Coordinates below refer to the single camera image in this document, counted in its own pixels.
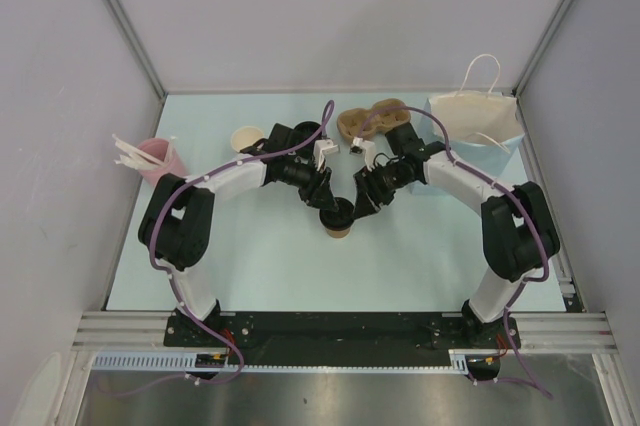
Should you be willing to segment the light blue paper bag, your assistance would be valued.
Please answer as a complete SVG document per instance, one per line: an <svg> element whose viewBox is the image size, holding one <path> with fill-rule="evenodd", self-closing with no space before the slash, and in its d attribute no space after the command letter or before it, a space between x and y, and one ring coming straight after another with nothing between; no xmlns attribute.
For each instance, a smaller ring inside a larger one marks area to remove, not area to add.
<svg viewBox="0 0 640 426"><path fill-rule="evenodd" d="M467 80L477 62L495 64L494 78L485 89L469 89ZM499 177L519 148L525 132L517 118L517 100L495 89L501 64L492 54L476 56L469 63L464 82L456 90L430 96L417 134L426 143L450 140L454 154L487 175Z"/></svg>

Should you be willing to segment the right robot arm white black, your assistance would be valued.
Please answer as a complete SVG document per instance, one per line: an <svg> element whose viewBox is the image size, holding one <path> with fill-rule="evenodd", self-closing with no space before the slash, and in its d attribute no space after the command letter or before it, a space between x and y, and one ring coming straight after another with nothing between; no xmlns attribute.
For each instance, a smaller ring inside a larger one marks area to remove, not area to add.
<svg viewBox="0 0 640 426"><path fill-rule="evenodd" d="M475 212L487 270L463 303L461 334L469 345L484 347L507 326L504 315L525 285L549 278L549 260L560 241L545 195L534 182L505 184L474 168L453 152L448 139L425 143L410 124L390 130L387 138L393 156L383 165L373 142L352 140L351 152L365 162L354 175L353 216L378 213L397 190L416 182L445 191Z"/></svg>

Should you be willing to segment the pink cup holder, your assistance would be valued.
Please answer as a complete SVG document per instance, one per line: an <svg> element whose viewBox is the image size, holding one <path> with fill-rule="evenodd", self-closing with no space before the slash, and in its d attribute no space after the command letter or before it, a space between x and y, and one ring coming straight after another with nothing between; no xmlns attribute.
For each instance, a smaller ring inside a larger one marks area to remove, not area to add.
<svg viewBox="0 0 640 426"><path fill-rule="evenodd" d="M144 157L147 165L138 169L142 178L151 186L155 187L159 179L165 174L173 174L179 177L188 175L187 168L175 149L172 140L150 138L140 143L137 148L158 160L158 163L155 163Z"/></svg>

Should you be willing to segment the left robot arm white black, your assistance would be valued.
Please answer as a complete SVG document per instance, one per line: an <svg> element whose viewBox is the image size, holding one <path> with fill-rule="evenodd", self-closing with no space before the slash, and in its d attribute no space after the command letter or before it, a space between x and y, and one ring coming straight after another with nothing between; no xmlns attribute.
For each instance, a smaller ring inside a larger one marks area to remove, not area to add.
<svg viewBox="0 0 640 426"><path fill-rule="evenodd" d="M167 275L181 312L192 314L185 331L197 344L210 345L221 333L220 320L211 315L218 299L196 267L209 245L214 206L280 182L296 188L306 206L335 212L326 157L338 151L318 123L294 128L277 123L266 138L242 139L238 155L209 175L188 179L167 173L158 180L138 240L152 267Z"/></svg>

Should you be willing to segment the single brown paper cup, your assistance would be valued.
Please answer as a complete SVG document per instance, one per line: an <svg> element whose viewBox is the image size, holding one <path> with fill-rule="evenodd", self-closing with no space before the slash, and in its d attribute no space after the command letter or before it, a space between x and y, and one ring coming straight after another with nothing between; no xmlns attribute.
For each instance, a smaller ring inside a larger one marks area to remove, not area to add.
<svg viewBox="0 0 640 426"><path fill-rule="evenodd" d="M326 233L333 239L342 239L345 238L351 231L351 228L344 228L344 229L331 229L331 228L326 228L325 229Z"/></svg>

